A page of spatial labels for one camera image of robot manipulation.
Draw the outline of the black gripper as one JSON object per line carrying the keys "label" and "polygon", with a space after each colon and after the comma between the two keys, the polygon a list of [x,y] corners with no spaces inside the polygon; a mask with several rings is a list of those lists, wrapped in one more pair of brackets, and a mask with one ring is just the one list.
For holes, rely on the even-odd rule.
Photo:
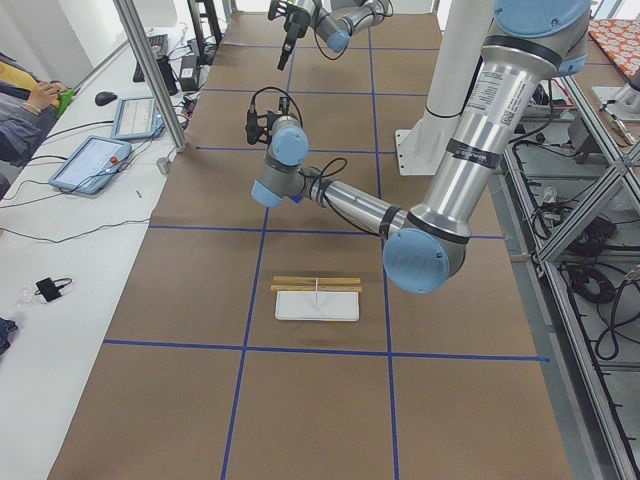
{"label": "black gripper", "polygon": [[290,115],[290,108],[291,108],[290,98],[287,97],[287,96],[280,96],[279,100],[278,100],[277,114],[280,117],[289,116]]}
{"label": "black gripper", "polygon": [[310,24],[310,14],[305,9],[293,8],[289,11],[285,20],[286,36],[283,41],[278,70],[284,70],[295,48],[298,38],[303,38]]}

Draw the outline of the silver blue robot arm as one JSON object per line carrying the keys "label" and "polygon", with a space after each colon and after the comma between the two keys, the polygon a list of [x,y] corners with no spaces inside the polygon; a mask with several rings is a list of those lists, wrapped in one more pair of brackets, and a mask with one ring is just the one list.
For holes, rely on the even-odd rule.
{"label": "silver blue robot arm", "polygon": [[285,39],[277,69],[283,71],[296,43],[308,30],[340,57],[351,38],[364,29],[382,23],[394,14],[391,1],[332,1],[331,11],[322,1],[271,1],[267,18],[282,17]]}
{"label": "silver blue robot arm", "polygon": [[252,197],[274,208],[308,198],[381,237],[388,278],[410,293],[438,289],[462,267],[470,217],[499,166],[535,89],[579,72],[586,59],[586,1],[457,1],[437,58],[423,118],[399,144],[420,163],[438,156],[425,198],[402,209],[305,167],[301,112],[288,94],[264,114],[249,109],[245,131],[266,154]]}

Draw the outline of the person hand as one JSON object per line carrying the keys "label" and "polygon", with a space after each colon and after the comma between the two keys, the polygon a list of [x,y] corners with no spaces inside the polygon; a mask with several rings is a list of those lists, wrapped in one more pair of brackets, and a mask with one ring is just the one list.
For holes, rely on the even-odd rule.
{"label": "person hand", "polygon": [[54,103],[60,93],[68,88],[61,82],[38,82],[28,97],[28,102],[39,109],[44,109]]}

